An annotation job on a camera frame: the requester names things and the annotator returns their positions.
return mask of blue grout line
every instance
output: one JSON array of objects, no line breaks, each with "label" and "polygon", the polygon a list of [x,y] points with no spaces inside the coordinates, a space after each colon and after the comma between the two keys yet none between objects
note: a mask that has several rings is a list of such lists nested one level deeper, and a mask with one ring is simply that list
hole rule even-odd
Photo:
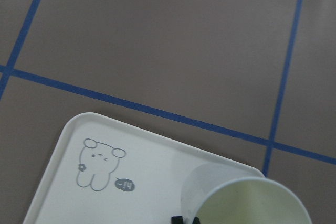
[{"label": "blue grout line", "polygon": [[318,154],[318,153],[315,153],[315,152],[306,151],[306,150],[296,148],[296,147],[293,147],[293,146],[290,146],[290,145],[287,145],[287,144],[281,144],[281,143],[275,142],[274,143],[274,148],[276,148],[278,150],[285,151],[285,152],[290,152],[290,153],[293,153],[293,154],[297,154],[297,155],[300,155],[300,156],[308,157],[308,158],[311,158],[311,159],[316,159],[316,160],[319,160],[319,161],[322,161],[322,162],[325,162],[325,163],[336,165],[336,158],[328,157],[328,156],[321,155],[321,154]]},{"label": "blue grout line", "polygon": [[290,67],[290,63],[291,63],[293,48],[294,48],[294,44],[295,44],[295,38],[296,38],[298,25],[299,25],[300,13],[301,13],[301,9],[302,9],[302,2],[303,2],[303,0],[297,0],[297,3],[296,3],[294,19],[293,19],[293,23],[292,23],[292,29],[291,29],[291,32],[290,32],[289,44],[288,44],[287,53],[286,53],[286,61],[285,61],[285,65],[283,67],[283,72],[282,72],[281,83],[280,83],[280,87],[279,87],[277,103],[276,103],[276,106],[275,106],[275,109],[274,109],[274,115],[273,115],[271,130],[270,130],[270,134],[269,134],[269,142],[268,142],[268,145],[267,145],[265,158],[264,158],[264,165],[263,165],[263,168],[262,168],[263,174],[265,176],[267,176],[267,174],[268,174],[269,164],[270,164],[270,160],[271,160],[271,156],[272,156],[272,149],[273,149],[274,143],[275,143],[275,135],[276,135],[276,132],[277,132],[282,101],[284,99],[284,93],[285,93],[285,89],[286,89],[289,67]]},{"label": "blue grout line", "polygon": [[11,75],[11,72],[13,71],[14,65],[16,63],[16,60],[20,54],[20,51],[22,49],[23,43],[25,42],[25,39],[27,37],[30,25],[32,24],[32,21],[34,19],[34,16],[36,14],[37,7],[39,5],[41,0],[33,0],[31,2],[31,5],[29,7],[29,10],[27,12],[26,18],[22,24],[20,33],[16,39],[15,45],[13,47],[12,53],[10,54],[10,57],[8,59],[6,68],[3,71],[3,75],[0,79],[0,100],[1,97],[6,89],[9,76]]},{"label": "blue grout line", "polygon": [[151,115],[156,115],[156,116],[160,116],[162,118],[166,118],[175,122],[180,122],[180,123],[184,123],[184,124],[188,124],[188,125],[192,125],[195,127],[199,127],[205,130],[209,130],[209,131],[213,131],[213,132],[217,132],[217,133],[221,133],[224,135],[228,135],[228,136],[232,136],[232,137],[236,137],[236,138],[240,138],[249,142],[253,142],[256,144],[261,144],[261,145],[267,145],[267,140],[260,138],[260,137],[256,137],[256,136],[252,136],[249,134],[245,134],[239,131],[234,131],[234,130],[230,130],[227,129],[225,127],[221,127],[218,125],[214,125],[214,124],[210,124],[210,123],[206,123],[206,122],[202,122],[199,120],[194,120],[191,118],[187,118],[185,116],[182,115],[177,115],[174,113],[170,113],[164,110],[159,110],[150,106],[146,106],[143,104],[139,104],[139,103],[135,103],[135,102],[131,102],[131,101],[127,101],[124,99],[120,99],[117,97],[113,97],[111,95],[107,95],[107,94],[103,94],[103,93],[99,93],[99,92],[95,92],[92,90],[88,90],[88,89],[84,89],[75,85],[70,85],[64,82],[60,82],[60,81],[56,81],[56,80],[52,80],[52,79],[48,79],[45,77],[41,77],[32,73],[27,73],[21,70],[16,70],[14,69],[12,72],[13,76],[16,77],[20,77],[22,79],[25,80],[29,80],[29,81],[33,81],[33,82],[37,82],[40,84],[44,84],[53,88],[57,88],[57,89],[61,89],[61,90],[65,90],[65,91],[69,91],[71,93],[75,93],[75,94],[80,94],[80,95],[84,95],[86,97],[90,97],[90,98],[94,98],[100,101],[104,101],[104,102],[109,102],[115,105],[119,105],[122,107],[126,107],[129,109],[133,109],[133,110],[137,110],[137,111],[141,111],[141,112],[145,112],[147,114],[151,114]]}]

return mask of bear drawing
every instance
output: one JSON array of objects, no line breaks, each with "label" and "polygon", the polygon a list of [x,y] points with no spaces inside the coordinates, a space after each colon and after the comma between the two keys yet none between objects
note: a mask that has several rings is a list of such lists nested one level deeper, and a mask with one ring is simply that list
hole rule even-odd
[{"label": "bear drawing", "polygon": [[113,148],[93,139],[85,139],[79,155],[77,185],[90,186],[94,191],[105,189],[111,173],[118,168],[120,159],[125,156],[126,152],[122,149]]}]

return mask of gray tile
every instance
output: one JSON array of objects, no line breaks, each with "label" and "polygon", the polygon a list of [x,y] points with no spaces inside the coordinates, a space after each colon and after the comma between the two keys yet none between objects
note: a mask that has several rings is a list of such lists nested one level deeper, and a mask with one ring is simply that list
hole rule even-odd
[{"label": "gray tile", "polygon": [[21,223],[61,129],[74,115],[98,112],[261,168],[265,147],[11,77],[0,101],[0,216]]},{"label": "gray tile", "polygon": [[336,2],[304,0],[276,141],[336,157]]},{"label": "gray tile", "polygon": [[267,138],[296,0],[42,0],[17,68]]},{"label": "gray tile", "polygon": [[307,208],[313,223],[336,220],[336,165],[274,150],[269,178],[291,189]]},{"label": "gray tile", "polygon": [[0,64],[6,65],[32,0],[0,0]]}]

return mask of white cup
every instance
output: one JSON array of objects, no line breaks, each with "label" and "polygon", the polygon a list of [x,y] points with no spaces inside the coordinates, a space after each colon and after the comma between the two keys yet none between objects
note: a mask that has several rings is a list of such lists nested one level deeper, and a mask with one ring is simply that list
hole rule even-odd
[{"label": "white cup", "polygon": [[224,164],[194,169],[182,186],[185,224],[311,224],[299,198],[273,180]]}]

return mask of white tray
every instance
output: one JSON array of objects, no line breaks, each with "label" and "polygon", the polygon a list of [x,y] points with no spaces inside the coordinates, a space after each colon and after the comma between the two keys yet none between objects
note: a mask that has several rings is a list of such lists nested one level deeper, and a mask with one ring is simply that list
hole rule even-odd
[{"label": "white tray", "polygon": [[181,215],[187,175],[210,162],[263,177],[253,167],[83,113],[64,127],[24,224],[169,224]]}]

